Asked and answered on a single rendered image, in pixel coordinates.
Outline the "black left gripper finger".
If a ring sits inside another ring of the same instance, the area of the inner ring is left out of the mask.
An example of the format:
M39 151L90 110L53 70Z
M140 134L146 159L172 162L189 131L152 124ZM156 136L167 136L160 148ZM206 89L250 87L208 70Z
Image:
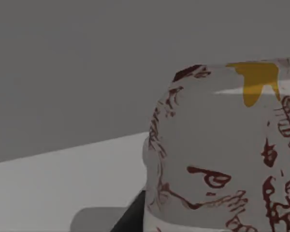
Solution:
M110 232L143 232L144 211L145 191L142 190Z

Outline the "white cup with red print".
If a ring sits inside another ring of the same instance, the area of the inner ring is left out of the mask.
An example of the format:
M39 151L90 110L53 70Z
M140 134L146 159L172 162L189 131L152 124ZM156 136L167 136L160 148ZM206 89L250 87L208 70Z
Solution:
M290 232L290 58L178 72L143 160L144 232Z

